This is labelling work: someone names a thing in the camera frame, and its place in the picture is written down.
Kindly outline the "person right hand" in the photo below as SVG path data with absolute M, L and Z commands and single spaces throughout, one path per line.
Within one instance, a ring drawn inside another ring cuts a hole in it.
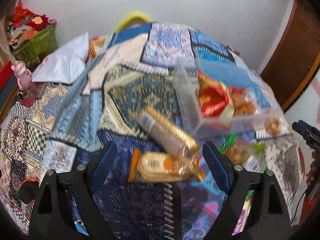
M 306 184 L 309 186 L 315 179 L 315 174 L 319 168 L 319 158 L 320 153 L 317 151 L 312 151 L 312 163 L 310 164 L 310 171 L 308 172 Z

